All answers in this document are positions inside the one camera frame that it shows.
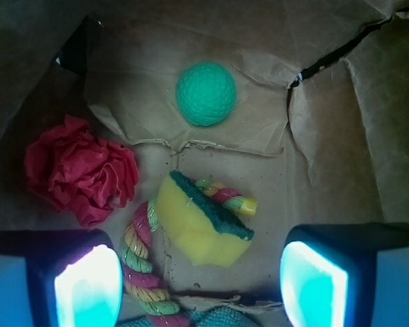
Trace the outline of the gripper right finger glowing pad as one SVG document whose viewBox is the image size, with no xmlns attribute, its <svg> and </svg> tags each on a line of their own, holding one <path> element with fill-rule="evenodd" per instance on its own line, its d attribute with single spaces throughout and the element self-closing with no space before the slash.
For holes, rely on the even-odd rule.
<svg viewBox="0 0 409 327">
<path fill-rule="evenodd" d="M 409 326 L 409 223 L 298 225 L 279 276 L 293 326 Z"/>
</svg>

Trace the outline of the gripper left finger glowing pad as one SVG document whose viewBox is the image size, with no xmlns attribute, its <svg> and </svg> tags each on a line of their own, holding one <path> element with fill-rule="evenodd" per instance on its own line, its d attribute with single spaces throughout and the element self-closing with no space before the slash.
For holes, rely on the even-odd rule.
<svg viewBox="0 0 409 327">
<path fill-rule="evenodd" d="M 114 326 L 122 283 L 101 230 L 0 231 L 0 326 Z"/>
</svg>

